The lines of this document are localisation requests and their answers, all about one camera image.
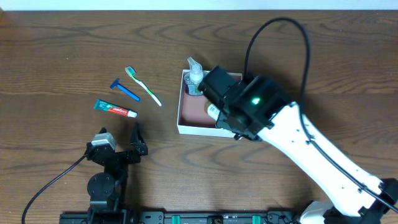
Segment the white lotion tube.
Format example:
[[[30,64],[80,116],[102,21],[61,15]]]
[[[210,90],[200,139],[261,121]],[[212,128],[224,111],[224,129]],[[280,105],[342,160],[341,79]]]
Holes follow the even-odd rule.
[[[212,118],[213,120],[217,121],[220,115],[220,110],[210,101],[205,103],[204,107],[205,113]]]

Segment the clear pump soap bottle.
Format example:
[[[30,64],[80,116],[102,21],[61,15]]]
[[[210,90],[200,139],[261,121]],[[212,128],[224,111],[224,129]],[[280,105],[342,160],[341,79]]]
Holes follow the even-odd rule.
[[[184,75],[185,92],[190,96],[201,96],[202,92],[198,89],[199,84],[206,75],[202,65],[196,62],[192,57],[187,58],[190,66],[189,71]]]

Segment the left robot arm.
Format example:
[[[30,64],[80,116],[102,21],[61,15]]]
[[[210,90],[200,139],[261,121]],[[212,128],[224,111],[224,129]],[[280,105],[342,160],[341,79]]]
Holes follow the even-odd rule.
[[[138,123],[134,124],[130,146],[127,151],[116,151],[117,142],[112,134],[102,128],[86,145],[86,158],[104,167],[104,171],[95,174],[87,185],[90,195],[88,223],[127,223],[130,212],[122,209],[124,203],[129,165],[141,161],[148,155]]]

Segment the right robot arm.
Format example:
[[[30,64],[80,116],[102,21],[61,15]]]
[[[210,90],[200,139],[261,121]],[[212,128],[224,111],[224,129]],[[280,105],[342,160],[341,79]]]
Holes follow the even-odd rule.
[[[219,110],[217,127],[278,148],[326,193],[328,200],[310,202],[297,223],[380,223],[397,203],[396,179],[379,179],[347,158],[273,80],[238,82],[215,67],[198,89]]]

